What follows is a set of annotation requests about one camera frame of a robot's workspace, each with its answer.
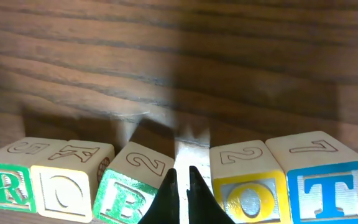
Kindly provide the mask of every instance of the wooden table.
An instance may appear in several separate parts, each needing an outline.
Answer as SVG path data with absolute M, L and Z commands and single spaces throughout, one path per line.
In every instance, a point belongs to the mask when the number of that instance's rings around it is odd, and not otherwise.
M 358 152 L 356 0 L 0 0 L 0 147 L 175 155 L 314 130 Z M 41 222 L 69 223 L 0 211 Z

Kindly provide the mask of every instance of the wooden block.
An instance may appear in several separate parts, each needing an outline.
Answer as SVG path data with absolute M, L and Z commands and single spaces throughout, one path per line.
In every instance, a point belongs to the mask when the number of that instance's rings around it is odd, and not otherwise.
M 235 223 L 288 223 L 284 172 L 260 141 L 210 150 L 214 195 Z
M 24 138 L 0 148 L 0 209 L 36 212 L 30 167 L 66 141 Z
M 294 223 L 358 223 L 358 153 L 322 131 L 266 145 L 287 174 Z
M 31 167 L 40 215 L 76 222 L 92 220 L 99 180 L 114 158 L 110 144 L 71 140 Z
M 103 175 L 94 216 L 107 223 L 137 223 L 173 164 L 172 158 L 129 142 Z

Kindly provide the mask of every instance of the yellow letter o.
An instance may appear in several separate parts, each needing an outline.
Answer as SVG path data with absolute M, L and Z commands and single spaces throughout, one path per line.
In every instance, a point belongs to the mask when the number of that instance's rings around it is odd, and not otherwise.
M 253 190 L 259 197 L 260 208 L 256 217 L 248 216 L 241 206 L 241 195 L 245 190 Z M 260 184 L 243 184 L 236 187 L 227 198 L 229 211 L 236 219 L 245 222 L 260 222 L 272 214 L 274 209 L 274 197 L 270 190 Z

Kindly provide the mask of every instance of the yellow block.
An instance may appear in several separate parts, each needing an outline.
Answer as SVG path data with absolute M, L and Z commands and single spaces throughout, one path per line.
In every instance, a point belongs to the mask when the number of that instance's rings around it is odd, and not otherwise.
M 258 180 L 274 179 L 276 186 L 277 203 L 270 189 Z M 224 208 L 224 199 L 221 188 L 224 185 L 240 184 L 230 191 L 227 195 L 226 202 L 228 210 Z M 246 223 L 262 222 L 271 216 L 275 206 L 278 206 L 280 221 L 266 223 L 291 223 L 290 209 L 288 206 L 288 192 L 285 174 L 280 170 L 270 172 L 263 172 L 259 174 L 240 175 L 235 177 L 226 177 L 213 180 L 214 195 L 220 206 L 226 213 L 231 214 L 238 220 Z M 259 212 L 250 216 L 246 214 L 241 206 L 241 195 L 246 190 L 253 190 L 259 197 L 260 209 Z

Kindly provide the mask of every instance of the blue block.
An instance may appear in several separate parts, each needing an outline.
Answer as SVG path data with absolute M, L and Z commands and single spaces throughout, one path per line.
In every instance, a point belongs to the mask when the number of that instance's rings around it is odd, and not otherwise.
M 294 224 L 358 223 L 357 215 L 345 217 L 344 211 L 338 209 L 336 205 L 336 200 L 340 200 L 342 204 L 355 205 L 354 208 L 358 208 L 358 198 L 348 197 L 350 195 L 346 193 L 347 190 L 356 191 L 355 188 L 358 188 L 358 161 L 290 170 L 287 178 Z M 313 195 L 310 194 L 312 187 L 314 187 Z M 319 200 L 319 195 L 322 195 L 323 209 L 314 211 L 315 217 L 311 218 L 309 216 L 313 208 L 310 209 L 309 206 L 313 206 L 313 203 L 309 202 Z

